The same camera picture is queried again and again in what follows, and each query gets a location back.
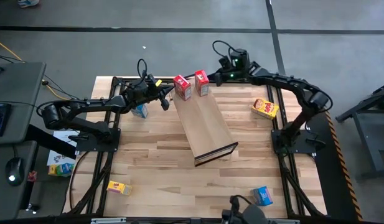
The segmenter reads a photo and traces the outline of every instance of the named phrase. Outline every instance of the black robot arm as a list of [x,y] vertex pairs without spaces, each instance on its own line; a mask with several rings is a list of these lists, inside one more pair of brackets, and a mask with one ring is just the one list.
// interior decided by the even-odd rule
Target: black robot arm
[[[165,97],[174,86],[161,84],[160,80],[156,80],[151,74],[146,75],[146,72],[142,78],[121,85],[126,85],[125,90],[110,99],[51,101],[38,106],[37,113],[44,119],[48,129],[70,128],[92,134],[99,141],[111,141],[111,132],[106,122],[93,123],[76,116],[80,113],[99,111],[125,114],[138,105],[153,100],[160,100],[163,110],[168,110],[169,102]],[[40,113],[39,110],[43,106],[45,107]]]
[[270,73],[256,62],[252,62],[250,65],[248,80],[252,85],[271,85],[293,92],[303,110],[311,109],[320,113],[329,100],[326,93],[306,80]]

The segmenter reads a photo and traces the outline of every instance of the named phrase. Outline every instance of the desk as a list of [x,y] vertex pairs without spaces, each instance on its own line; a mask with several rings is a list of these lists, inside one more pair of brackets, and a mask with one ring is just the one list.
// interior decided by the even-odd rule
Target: desk
[[[107,97],[112,77],[97,77],[92,98]],[[210,86],[238,147],[227,157],[194,167],[194,157],[173,103],[163,111],[160,102],[148,104],[147,119],[122,114],[121,140],[110,179],[133,186],[130,196],[108,192],[107,217],[216,217],[230,209],[229,196],[251,196],[252,188],[268,186],[274,204],[262,207],[267,217],[284,218],[286,210],[278,158],[271,145],[272,122],[250,111],[257,97],[267,98],[265,86]],[[295,96],[283,92],[289,120],[300,112]],[[88,113],[103,121],[105,113]],[[302,189],[326,213],[317,169],[312,158],[296,154]],[[79,165],[73,183],[76,204],[89,188],[96,161],[91,152]],[[96,191],[97,207],[100,189]],[[291,196],[295,203],[294,192]],[[63,212],[69,211],[68,194]]]
[[16,144],[16,149],[17,156],[23,159],[24,180],[21,185],[13,187],[8,184],[5,176],[5,165],[14,157],[12,144],[0,146],[0,220],[16,218],[19,209],[22,207],[25,209],[28,200],[23,201],[23,194],[26,188],[32,187],[32,183],[27,181],[27,176],[33,169],[33,161],[37,155],[37,143],[28,141]]
[[[44,76],[44,63],[11,63],[2,66],[0,74],[0,101],[18,101],[35,104]],[[22,141],[37,141],[38,144],[59,154],[75,158],[75,148],[43,130],[30,124],[34,107],[19,103],[12,104],[4,135],[0,144],[12,144]]]

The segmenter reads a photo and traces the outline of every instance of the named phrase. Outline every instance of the small yellow box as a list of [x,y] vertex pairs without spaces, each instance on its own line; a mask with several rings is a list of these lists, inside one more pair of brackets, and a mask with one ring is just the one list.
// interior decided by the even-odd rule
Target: small yellow box
[[264,100],[262,98],[256,99],[255,103],[251,107],[251,111],[259,114],[265,118],[273,119],[276,117],[276,113],[279,110],[279,105]]
[[57,165],[50,165],[48,170],[48,175],[57,175],[56,167]]
[[121,193],[125,195],[130,195],[132,190],[132,186],[127,185],[127,184],[122,184],[119,182],[115,181],[110,181],[108,186],[107,186],[107,191],[111,192],[116,192],[116,193]]

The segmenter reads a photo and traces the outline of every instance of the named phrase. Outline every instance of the small box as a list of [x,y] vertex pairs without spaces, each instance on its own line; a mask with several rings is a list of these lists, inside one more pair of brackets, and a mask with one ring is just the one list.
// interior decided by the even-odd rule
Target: small box
[[109,184],[107,186],[107,191],[121,193],[121,194],[125,194],[125,195],[130,195],[131,190],[132,190],[132,186],[130,186],[128,184],[122,184],[119,182],[115,182],[112,180],[109,182]]
[[56,174],[61,177],[68,177],[72,174],[73,164],[62,164],[56,167]]
[[182,76],[174,78],[175,92],[186,101],[192,96],[192,85]]
[[256,204],[260,206],[267,206],[273,203],[271,195],[269,194],[268,188],[266,186],[260,187],[258,189],[252,190],[254,198],[256,199]]
[[57,165],[50,165],[49,170],[48,170],[48,175],[56,175],[57,176],[56,167],[57,167]]
[[133,115],[139,116],[141,118],[147,118],[148,116],[148,108],[145,103],[142,105],[136,106],[135,109],[131,109],[131,112]]
[[198,70],[195,72],[195,86],[197,93],[199,93],[200,96],[208,94],[209,84],[210,80],[208,80],[204,70]]
[[271,103],[262,98],[256,99],[255,103],[251,107],[253,113],[259,114],[265,118],[273,119],[276,117],[276,113],[279,110],[279,105]]

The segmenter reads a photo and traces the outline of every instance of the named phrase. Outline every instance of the wooden tabletop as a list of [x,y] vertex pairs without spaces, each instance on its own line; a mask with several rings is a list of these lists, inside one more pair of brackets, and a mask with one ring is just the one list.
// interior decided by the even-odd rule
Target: wooden tabletop
[[[97,77],[92,98],[108,97],[111,79]],[[229,196],[240,194],[253,200],[251,189],[267,186],[273,204],[261,207],[266,217],[287,217],[278,158],[271,143],[272,122],[250,111],[257,97],[268,98],[266,87],[224,84],[210,88],[233,139],[239,142],[232,155],[194,167],[194,156],[173,102],[168,111],[162,110],[159,101],[151,102],[146,119],[122,114],[120,146],[110,180],[130,184],[133,189],[130,196],[108,192],[105,216],[220,218],[222,209],[230,209]],[[283,91],[283,99],[288,120],[292,121],[301,108],[291,92]],[[89,113],[87,119],[103,121],[104,115]],[[313,159],[305,154],[296,154],[295,158],[302,189],[326,213]],[[91,152],[78,167],[73,183],[74,204],[91,184],[95,161],[96,153]],[[293,190],[291,197],[296,211]],[[240,203],[242,211],[246,205]]]

